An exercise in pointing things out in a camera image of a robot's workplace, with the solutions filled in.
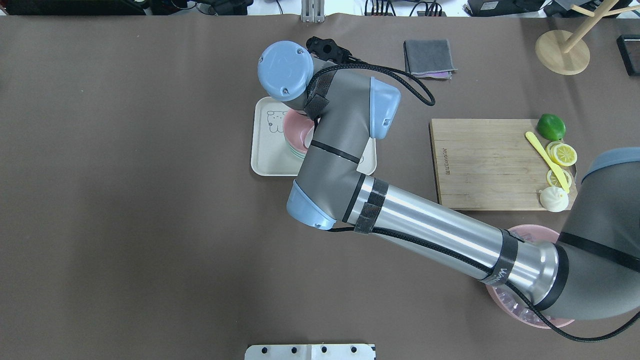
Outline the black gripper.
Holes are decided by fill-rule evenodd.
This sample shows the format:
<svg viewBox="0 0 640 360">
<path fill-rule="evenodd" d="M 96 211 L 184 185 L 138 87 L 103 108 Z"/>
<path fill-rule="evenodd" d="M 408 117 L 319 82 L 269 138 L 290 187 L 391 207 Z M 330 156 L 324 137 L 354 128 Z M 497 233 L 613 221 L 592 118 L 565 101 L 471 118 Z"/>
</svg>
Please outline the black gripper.
<svg viewBox="0 0 640 360">
<path fill-rule="evenodd" d="M 337 65 L 363 64 L 361 59 L 356 58 L 347 48 L 339 46 L 331 38 L 323 39 L 312 36 L 306 41 L 306 49 L 318 59 L 330 61 Z"/>
</svg>

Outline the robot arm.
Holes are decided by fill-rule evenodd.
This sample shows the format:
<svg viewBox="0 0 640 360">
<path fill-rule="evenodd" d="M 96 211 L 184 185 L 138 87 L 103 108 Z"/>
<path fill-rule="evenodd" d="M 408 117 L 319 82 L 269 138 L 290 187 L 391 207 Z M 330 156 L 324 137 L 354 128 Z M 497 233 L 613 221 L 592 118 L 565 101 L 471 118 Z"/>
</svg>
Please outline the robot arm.
<svg viewBox="0 0 640 360">
<path fill-rule="evenodd" d="M 492 287 L 509 287 L 544 316 L 595 320 L 639 307 L 639 148 L 601 153 L 585 174 L 555 243 L 523 240 L 384 180 L 360 173 L 369 139 L 386 136 L 398 89 L 336 65 L 292 41 L 258 60 L 275 100 L 319 125 L 286 210 L 300 223 L 375 234 Z"/>
</svg>

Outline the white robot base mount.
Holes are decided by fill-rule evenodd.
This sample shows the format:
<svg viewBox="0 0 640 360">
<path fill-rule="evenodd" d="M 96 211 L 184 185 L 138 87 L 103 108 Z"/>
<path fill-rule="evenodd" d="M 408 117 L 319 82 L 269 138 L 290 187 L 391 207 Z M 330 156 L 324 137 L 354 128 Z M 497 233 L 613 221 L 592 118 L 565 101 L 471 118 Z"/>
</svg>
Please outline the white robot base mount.
<svg viewBox="0 0 640 360">
<path fill-rule="evenodd" d="M 374 344 L 255 344 L 244 354 L 245 360 L 376 360 Z"/>
</svg>

